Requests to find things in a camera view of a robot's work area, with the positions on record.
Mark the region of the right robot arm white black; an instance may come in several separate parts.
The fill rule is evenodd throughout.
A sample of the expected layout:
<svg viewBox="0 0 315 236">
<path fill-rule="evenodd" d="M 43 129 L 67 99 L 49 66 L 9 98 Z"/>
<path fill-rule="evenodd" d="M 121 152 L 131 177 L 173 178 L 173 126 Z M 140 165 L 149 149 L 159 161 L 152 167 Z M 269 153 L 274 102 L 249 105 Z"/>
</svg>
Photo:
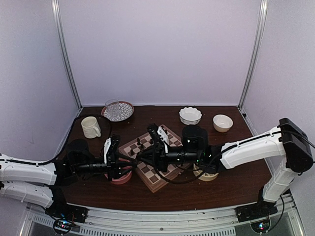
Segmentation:
<svg viewBox="0 0 315 236">
<path fill-rule="evenodd" d="M 313 144 L 288 118 L 281 119 L 278 126 L 260 135 L 217 146 L 208 143 L 207 131 L 198 125 L 183 128 L 179 147 L 168 143 L 168 136 L 161 126 L 153 123 L 147 131 L 152 145 L 139 152 L 136 158 L 151 165 L 157 174 L 165 172 L 170 164 L 194 163 L 203 174 L 216 174 L 260 159 L 281 157 L 272 178 L 261 188 L 257 203 L 251 205 L 257 217 L 264 216 L 296 176 L 314 164 Z"/>
</svg>

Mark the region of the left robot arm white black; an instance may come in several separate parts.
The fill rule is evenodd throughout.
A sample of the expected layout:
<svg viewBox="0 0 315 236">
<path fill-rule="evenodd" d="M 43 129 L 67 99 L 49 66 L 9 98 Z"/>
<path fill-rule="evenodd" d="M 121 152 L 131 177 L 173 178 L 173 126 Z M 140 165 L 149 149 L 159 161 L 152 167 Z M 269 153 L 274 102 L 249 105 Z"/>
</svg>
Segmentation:
<svg viewBox="0 0 315 236">
<path fill-rule="evenodd" d="M 61 160 L 24 161 L 1 154 L 0 195 L 52 209 L 59 218 L 67 218 L 71 208 L 62 187 L 77 182 L 82 175 L 105 174 L 112 181 L 136 168 L 133 160 L 118 153 L 119 142 L 118 139 L 108 138 L 100 158 L 92 155 L 87 141 L 83 139 L 66 145 L 66 153 Z"/>
</svg>

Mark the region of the cream spouted bowl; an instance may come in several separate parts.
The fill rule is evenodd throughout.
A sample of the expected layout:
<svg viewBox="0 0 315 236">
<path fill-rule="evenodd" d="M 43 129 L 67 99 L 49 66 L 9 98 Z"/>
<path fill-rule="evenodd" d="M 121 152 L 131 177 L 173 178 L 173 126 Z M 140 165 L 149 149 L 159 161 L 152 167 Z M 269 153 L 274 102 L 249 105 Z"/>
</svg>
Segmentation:
<svg viewBox="0 0 315 236">
<path fill-rule="evenodd" d="M 197 165 L 193 165 L 193 173 L 195 176 L 198 176 L 202 173 L 202 170 L 199 169 L 199 167 Z M 204 173 L 203 175 L 201 175 L 198 179 L 201 181 L 213 181 L 218 177 L 219 173 L 216 174 L 209 174 L 209 173 Z"/>
</svg>

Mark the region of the cream ribbed mug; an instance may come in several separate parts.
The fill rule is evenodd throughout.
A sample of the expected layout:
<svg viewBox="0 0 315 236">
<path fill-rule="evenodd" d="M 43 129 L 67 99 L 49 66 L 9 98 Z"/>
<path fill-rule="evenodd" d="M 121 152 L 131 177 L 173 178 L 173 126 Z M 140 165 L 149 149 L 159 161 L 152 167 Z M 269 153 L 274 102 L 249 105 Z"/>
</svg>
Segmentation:
<svg viewBox="0 0 315 236">
<path fill-rule="evenodd" d="M 88 139 L 101 137 L 101 129 L 96 117 L 86 117 L 81 121 L 84 136 Z"/>
</svg>

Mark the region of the white scalloped bowl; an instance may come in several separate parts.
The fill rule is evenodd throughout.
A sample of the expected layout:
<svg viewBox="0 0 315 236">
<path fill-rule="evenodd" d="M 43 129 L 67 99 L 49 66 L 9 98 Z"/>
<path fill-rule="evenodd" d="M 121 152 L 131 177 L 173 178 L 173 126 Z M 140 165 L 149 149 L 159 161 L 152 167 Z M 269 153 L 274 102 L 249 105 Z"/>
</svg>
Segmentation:
<svg viewBox="0 0 315 236">
<path fill-rule="evenodd" d="M 179 117 L 185 125 L 197 125 L 202 118 L 202 113 L 197 108 L 184 107 L 179 111 Z"/>
</svg>

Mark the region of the small cream round bowl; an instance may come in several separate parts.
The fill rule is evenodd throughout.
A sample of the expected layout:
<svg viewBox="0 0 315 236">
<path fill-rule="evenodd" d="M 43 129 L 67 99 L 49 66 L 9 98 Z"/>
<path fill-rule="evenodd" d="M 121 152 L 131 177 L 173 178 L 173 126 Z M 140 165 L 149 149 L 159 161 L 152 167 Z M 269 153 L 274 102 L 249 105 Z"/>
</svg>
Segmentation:
<svg viewBox="0 0 315 236">
<path fill-rule="evenodd" d="M 213 117 L 213 127 L 220 133 L 228 132 L 232 126 L 233 120 L 226 115 L 218 114 Z"/>
</svg>

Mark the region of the pink bowl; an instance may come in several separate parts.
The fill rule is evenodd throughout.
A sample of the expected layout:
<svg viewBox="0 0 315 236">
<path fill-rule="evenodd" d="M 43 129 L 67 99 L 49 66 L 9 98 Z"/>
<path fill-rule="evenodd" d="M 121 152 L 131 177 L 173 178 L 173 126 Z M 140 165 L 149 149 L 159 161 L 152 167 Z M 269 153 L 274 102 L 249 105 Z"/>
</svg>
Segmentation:
<svg viewBox="0 0 315 236">
<path fill-rule="evenodd" d="M 131 179 L 132 171 L 127 171 L 127 173 L 125 174 L 121 174 L 121 171 L 110 171 L 109 173 L 104 175 L 110 183 L 115 185 L 122 185 L 127 183 Z"/>
</svg>

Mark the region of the clear drinking glass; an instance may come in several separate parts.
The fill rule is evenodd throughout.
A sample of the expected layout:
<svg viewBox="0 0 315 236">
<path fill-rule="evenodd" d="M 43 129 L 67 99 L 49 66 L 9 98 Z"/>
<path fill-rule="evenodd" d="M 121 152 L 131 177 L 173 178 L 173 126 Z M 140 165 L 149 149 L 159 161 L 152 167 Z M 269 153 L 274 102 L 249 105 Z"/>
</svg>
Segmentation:
<svg viewBox="0 0 315 236">
<path fill-rule="evenodd" d="M 119 115 L 119 101 L 110 99 L 105 103 L 108 118 L 114 119 Z"/>
</svg>

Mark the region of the patterned ceramic plate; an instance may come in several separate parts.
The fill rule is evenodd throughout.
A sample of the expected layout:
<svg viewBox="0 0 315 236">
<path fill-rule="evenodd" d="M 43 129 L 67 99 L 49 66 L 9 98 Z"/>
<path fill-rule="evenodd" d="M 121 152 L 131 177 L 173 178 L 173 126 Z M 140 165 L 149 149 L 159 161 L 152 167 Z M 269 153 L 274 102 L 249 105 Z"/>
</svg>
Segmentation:
<svg viewBox="0 0 315 236">
<path fill-rule="evenodd" d="M 119 115 L 116 118 L 114 119 L 108 118 L 105 106 L 101 111 L 101 115 L 110 120 L 111 122 L 120 122 L 130 118 L 133 115 L 134 107 L 129 102 L 119 101 L 119 111 L 120 111 Z"/>
</svg>

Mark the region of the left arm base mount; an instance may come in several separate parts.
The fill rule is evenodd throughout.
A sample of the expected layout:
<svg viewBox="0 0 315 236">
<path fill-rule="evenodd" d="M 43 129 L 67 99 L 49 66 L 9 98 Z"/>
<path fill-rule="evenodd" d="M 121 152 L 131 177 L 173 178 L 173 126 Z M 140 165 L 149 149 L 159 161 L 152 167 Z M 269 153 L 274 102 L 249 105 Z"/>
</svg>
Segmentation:
<svg viewBox="0 0 315 236">
<path fill-rule="evenodd" d="M 53 230 L 59 235 L 69 233 L 77 223 L 85 223 L 88 214 L 86 207 L 59 202 L 53 202 L 44 210 L 53 219 Z"/>
</svg>

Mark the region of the front aluminium rail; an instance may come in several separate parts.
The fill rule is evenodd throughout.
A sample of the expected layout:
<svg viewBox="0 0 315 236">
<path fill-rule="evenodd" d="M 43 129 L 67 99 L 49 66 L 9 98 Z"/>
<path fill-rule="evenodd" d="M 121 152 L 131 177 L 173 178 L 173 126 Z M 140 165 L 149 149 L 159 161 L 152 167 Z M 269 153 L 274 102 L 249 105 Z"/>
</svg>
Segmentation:
<svg viewBox="0 0 315 236">
<path fill-rule="evenodd" d="M 260 236 L 258 225 L 270 221 L 267 236 L 304 236 L 305 230 L 290 193 L 278 200 L 278 212 L 240 222 L 235 206 L 207 210 L 145 212 L 90 207 L 86 221 L 68 236 Z"/>
</svg>

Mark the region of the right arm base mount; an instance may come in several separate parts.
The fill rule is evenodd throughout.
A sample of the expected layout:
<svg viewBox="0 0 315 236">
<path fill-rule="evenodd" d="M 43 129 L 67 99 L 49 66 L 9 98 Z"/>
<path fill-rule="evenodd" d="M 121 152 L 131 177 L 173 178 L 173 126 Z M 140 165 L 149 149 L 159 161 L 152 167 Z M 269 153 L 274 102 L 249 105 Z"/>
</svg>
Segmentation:
<svg viewBox="0 0 315 236">
<path fill-rule="evenodd" d="M 267 233 L 271 229 L 270 215 L 278 212 L 276 203 L 257 202 L 235 208 L 238 222 L 250 222 L 255 233 Z"/>
</svg>

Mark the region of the left aluminium frame post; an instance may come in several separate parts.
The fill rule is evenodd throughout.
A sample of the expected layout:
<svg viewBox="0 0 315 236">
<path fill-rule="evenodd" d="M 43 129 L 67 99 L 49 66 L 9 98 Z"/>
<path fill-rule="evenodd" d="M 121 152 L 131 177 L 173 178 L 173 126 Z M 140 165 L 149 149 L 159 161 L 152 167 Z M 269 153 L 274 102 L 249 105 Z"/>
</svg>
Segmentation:
<svg viewBox="0 0 315 236">
<path fill-rule="evenodd" d="M 74 97 L 75 103 L 77 108 L 80 110 L 82 109 L 82 103 L 79 98 L 78 90 L 74 81 L 71 65 L 70 65 L 70 60 L 66 48 L 66 42 L 65 42 L 65 37 L 64 37 L 64 32 L 63 32 L 63 25 L 62 25 L 62 18 L 61 18 L 61 12 L 60 12 L 60 5 L 58 0 L 52 0 L 52 10 L 53 10 L 53 15 L 55 19 L 55 24 L 57 28 L 57 34 L 60 42 L 60 48 L 61 48 L 61 53 L 62 53 L 62 59 L 63 59 L 63 64 L 67 76 L 67 80 L 70 85 L 70 90 L 71 93 Z"/>
</svg>

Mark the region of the aluminium frame post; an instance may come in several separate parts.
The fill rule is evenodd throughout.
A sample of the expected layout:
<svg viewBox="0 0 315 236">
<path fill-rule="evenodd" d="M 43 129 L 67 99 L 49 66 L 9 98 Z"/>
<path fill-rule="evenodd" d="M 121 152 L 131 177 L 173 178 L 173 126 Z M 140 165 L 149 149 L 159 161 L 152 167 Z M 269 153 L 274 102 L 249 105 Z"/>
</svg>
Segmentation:
<svg viewBox="0 0 315 236">
<path fill-rule="evenodd" d="M 55 19 L 55 24 L 57 28 L 57 34 L 60 42 L 60 48 L 61 48 L 61 53 L 62 53 L 62 59 L 63 59 L 63 64 L 67 76 L 67 80 L 70 85 L 70 90 L 71 93 L 74 97 L 75 103 L 77 108 L 80 110 L 82 109 L 82 103 L 79 98 L 78 90 L 74 81 L 71 65 L 70 65 L 70 60 L 66 48 L 66 42 L 65 42 L 65 37 L 64 37 L 64 32 L 63 32 L 63 25 L 62 25 L 62 18 L 61 18 L 61 12 L 60 12 L 60 5 L 58 0 L 52 0 L 52 10 L 53 10 L 53 15 Z"/>
<path fill-rule="evenodd" d="M 240 110 L 242 110 L 245 105 L 245 101 L 249 93 L 251 82 L 253 79 L 255 67 L 258 61 L 259 49 L 261 47 L 261 43 L 263 40 L 264 31 L 265 31 L 267 12 L 268 12 L 268 3 L 269 3 L 268 0 L 260 1 L 260 10 L 259 10 L 255 39 L 254 39 L 254 44 L 253 44 L 253 49 L 252 49 L 252 55 L 251 55 L 249 68 L 248 68 L 246 79 L 245 79 L 245 84 L 244 84 L 243 91 L 242 91 L 239 104 L 238 104 L 238 108 Z"/>
</svg>

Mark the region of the right aluminium frame post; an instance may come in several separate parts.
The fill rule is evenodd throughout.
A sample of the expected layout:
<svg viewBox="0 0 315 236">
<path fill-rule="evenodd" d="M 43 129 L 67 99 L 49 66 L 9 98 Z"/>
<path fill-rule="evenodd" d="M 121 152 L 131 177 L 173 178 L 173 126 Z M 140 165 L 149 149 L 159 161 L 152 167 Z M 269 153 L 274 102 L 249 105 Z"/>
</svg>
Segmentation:
<svg viewBox="0 0 315 236">
<path fill-rule="evenodd" d="M 244 84 L 243 91 L 242 91 L 239 104 L 238 104 L 238 108 L 240 110 L 242 110 L 245 105 L 245 101 L 249 93 L 251 82 L 253 79 L 255 67 L 258 61 L 259 49 L 261 47 L 261 43 L 263 40 L 264 31 L 265 31 L 267 12 L 268 12 L 268 3 L 269 3 L 268 0 L 260 1 L 260 10 L 259 10 L 255 39 L 254 39 L 254 44 L 253 44 L 253 49 L 252 49 L 252 55 L 251 55 L 249 68 L 248 68 L 246 79 L 245 79 L 245 84 Z"/>
</svg>

